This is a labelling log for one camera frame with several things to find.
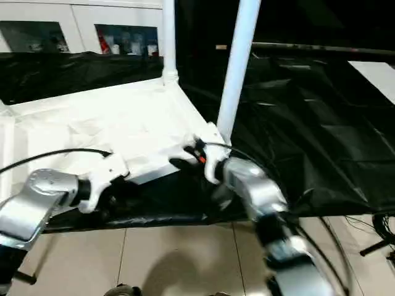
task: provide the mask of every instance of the wire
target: wire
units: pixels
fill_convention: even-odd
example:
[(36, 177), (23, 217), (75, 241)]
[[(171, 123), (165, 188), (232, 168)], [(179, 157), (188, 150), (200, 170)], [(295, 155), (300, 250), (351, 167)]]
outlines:
[(356, 222), (362, 223), (362, 224), (364, 224), (364, 225), (366, 225), (366, 226), (369, 226), (370, 228), (374, 229), (373, 225), (371, 225), (371, 224), (369, 224), (369, 223), (366, 223), (365, 221), (362, 221), (362, 220), (360, 220), (360, 219), (357, 219), (357, 218), (354, 218), (354, 217), (350, 217), (350, 216), (346, 216), (346, 219), (347, 219), (347, 220), (348, 220), (348, 219), (354, 220), (354, 221), (356, 221)]
[(329, 260), (329, 258), (325, 255), (323, 250), (318, 246), (318, 244), (313, 240), (313, 238), (311, 238), (311, 236), (309, 236), (307, 231), (304, 230), (304, 228), (301, 225), (296, 224), (296, 223), (293, 223), (293, 225), (296, 227), (296, 230), (299, 233), (301, 233), (302, 236), (304, 236), (306, 238), (306, 240), (311, 244), (313, 249), (315, 249), (318, 252), (318, 254), (323, 258), (323, 260), (325, 261), (326, 265), (328, 265), (329, 269), (331, 269), (331, 272), (333, 273), (333, 275), (335, 276), (337, 282), (341, 286), (344, 294), (347, 295), (347, 296), (350, 295), (349, 289), (344, 285), (343, 281), (340, 278), (339, 273), (337, 272), (336, 268), (333, 266), (333, 264)]
[(11, 170), (13, 168), (19, 167), (20, 165), (24, 165), (25, 163), (37, 160), (39, 158), (44, 158), (44, 157), (48, 157), (48, 156), (52, 156), (52, 155), (56, 155), (56, 154), (63, 154), (63, 153), (69, 153), (69, 152), (99, 153), (99, 154), (103, 155), (104, 157), (107, 157), (107, 156), (111, 155), (111, 153), (107, 152), (107, 151), (97, 150), (97, 149), (88, 149), (88, 148), (71, 148), (71, 149), (55, 150), (55, 151), (39, 154), (39, 155), (36, 155), (36, 156), (32, 156), (32, 157), (29, 157), (29, 158), (25, 158), (25, 159), (19, 160), (18, 162), (14, 162), (13, 164), (8, 165), (5, 168), (0, 169), (0, 174), (4, 173), (5, 171)]
[(390, 244), (395, 244), (395, 234), (392, 232), (391, 227), (389, 227), (389, 218), (391, 214), (376, 214), (373, 216), (372, 222), (377, 234), (389, 242)]
[(331, 227), (328, 225), (328, 223), (322, 218), (322, 217), (318, 217), (319, 220), (321, 221), (322, 225), (324, 226), (324, 228), (326, 229), (327, 233), (330, 235), (330, 237), (332, 238), (333, 242), (335, 243), (336, 249), (338, 250), (339, 254), (341, 255), (341, 261), (343, 263), (343, 267), (344, 270), (346, 272), (346, 278), (347, 278), (347, 286), (344, 287), (344, 293), (346, 295), (352, 295), (352, 270), (351, 270), (351, 266), (350, 263), (347, 259), (346, 253), (338, 239), (338, 237), (336, 236), (336, 234), (332, 231)]
[(359, 219), (357, 219), (357, 218), (353, 218), (353, 217), (350, 217), (350, 216), (345, 216), (345, 218), (346, 218), (347, 223), (348, 223), (351, 227), (353, 227), (353, 228), (355, 228), (355, 229), (358, 229), (359, 231), (362, 231), (362, 232), (367, 233), (367, 234), (376, 234), (376, 232), (366, 231), (365, 229), (359, 228), (359, 227), (357, 227), (357, 226), (354, 225), (354, 223), (355, 223), (355, 224), (357, 224), (357, 223), (362, 223), (362, 224), (368, 226), (369, 228), (371, 228), (372, 230), (375, 230), (375, 228), (374, 228), (372, 225), (370, 225), (369, 223), (366, 223), (366, 222), (364, 222), (364, 221), (362, 221), (362, 220), (359, 220)]

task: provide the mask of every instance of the glass cabinet door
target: glass cabinet door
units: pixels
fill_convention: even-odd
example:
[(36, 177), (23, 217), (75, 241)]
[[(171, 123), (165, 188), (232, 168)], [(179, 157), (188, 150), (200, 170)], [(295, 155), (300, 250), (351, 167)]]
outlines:
[(162, 10), (73, 6), (87, 51), (162, 56)]
[(0, 3), (0, 52), (82, 51), (71, 6)]
[(57, 22), (0, 21), (11, 52), (70, 52)]

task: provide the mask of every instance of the black cloth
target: black cloth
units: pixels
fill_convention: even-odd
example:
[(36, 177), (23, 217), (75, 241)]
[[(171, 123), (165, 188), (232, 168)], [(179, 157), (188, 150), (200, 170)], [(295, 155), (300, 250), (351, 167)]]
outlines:
[[(6, 104), (156, 78), (162, 70), (159, 59), (92, 53), (3, 54), (0, 67), (0, 97)], [(181, 88), (207, 121), (215, 121), (227, 57), (192, 60), (178, 69)], [(232, 141), (268, 168), (298, 215), (391, 212), (393, 118), (392, 103), (344, 60), (253, 58)], [(98, 212), (55, 216), (46, 231), (245, 218), (237, 197), (220, 211), (210, 198), (214, 190), (185, 171), (142, 186), (117, 183), (103, 194)]]

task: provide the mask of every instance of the floor tile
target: floor tile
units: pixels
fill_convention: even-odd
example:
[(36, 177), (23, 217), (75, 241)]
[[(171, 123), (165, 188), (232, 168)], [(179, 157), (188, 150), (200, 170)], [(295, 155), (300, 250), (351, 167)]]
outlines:
[(230, 224), (128, 229), (120, 282), (144, 296), (244, 294)]
[(349, 255), (349, 260), (364, 296), (394, 295), (394, 269), (382, 252), (374, 252), (366, 257)]
[[(329, 223), (330, 226), (331, 220), (328, 220), (328, 218), (325, 218), (326, 221)], [(307, 231), (309, 236), (322, 248), (325, 249), (333, 249), (336, 250), (336, 246), (333, 243), (333, 239), (329, 235), (328, 231), (325, 229), (321, 221), (316, 218), (316, 217), (311, 217), (311, 218), (301, 218), (300, 219), (301, 226), (304, 228), (304, 230)], [(344, 245), (344, 248), (350, 247), (351, 249), (355, 249), (355, 240), (350, 240), (348, 241), (350, 243), (350, 246)]]
[[(341, 278), (344, 279), (344, 268), (341, 264), (340, 257), (338, 256), (335, 247), (332, 246), (332, 244), (330, 243), (330, 239), (327, 239), (325, 236), (322, 235), (322, 231), (325, 232), (324, 229), (321, 229), (319, 224), (315, 223), (315, 220), (311, 220), (311, 223), (309, 223), (308, 227), (309, 234), (312, 237), (318, 238), (317, 243), (323, 249), (325, 255), (331, 260), (335, 268), (339, 270)], [(265, 268), (265, 265), (263, 263), (263, 248), (260, 246), (258, 240), (256, 239), (256, 235), (252, 230), (251, 224), (235, 223), (235, 236), (240, 257), (244, 287), (246, 289), (246, 295), (271, 295), (267, 291), (267, 288), (264, 284), (265, 275), (268, 274), (268, 270), (267, 268)], [(321, 269), (326, 274), (327, 278), (333, 284), (335, 291), (337, 291), (339, 295), (342, 295), (341, 288), (335, 281), (335, 278), (330, 273), (328, 267), (315, 252), (314, 254), (316, 255), (315, 258), (317, 264), (319, 264)], [(356, 281), (355, 275), (353, 275), (353, 279), (353, 296), (363, 296), (362, 291)]]
[[(367, 216), (365, 218), (359, 216), (358, 219), (366, 220), (368, 224), (372, 223)], [(362, 249), (381, 240), (374, 229), (351, 218), (346, 219), (346, 217), (339, 216), (328, 217), (328, 220), (342, 246), (349, 253), (358, 255)]]
[(264, 250), (250, 222), (233, 223), (246, 296), (269, 296), (265, 285), (268, 269), (264, 265)]
[(124, 229), (45, 234), (20, 268), (39, 269), (37, 283), (15, 280), (8, 295), (104, 295), (117, 285), (124, 237)]

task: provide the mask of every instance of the white pole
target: white pole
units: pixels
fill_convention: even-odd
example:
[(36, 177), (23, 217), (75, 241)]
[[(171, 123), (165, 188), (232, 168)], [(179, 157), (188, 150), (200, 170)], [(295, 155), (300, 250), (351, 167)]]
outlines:
[(251, 43), (254, 38), (259, 7), (260, 0), (240, 0), (228, 70), (222, 92), (221, 107), (217, 120), (218, 130), (226, 143), (230, 143), (233, 125), (235, 124), (237, 107), (246, 74)]
[(164, 24), (164, 84), (178, 81), (177, 66), (175, 63), (175, 0), (163, 1), (163, 24)]

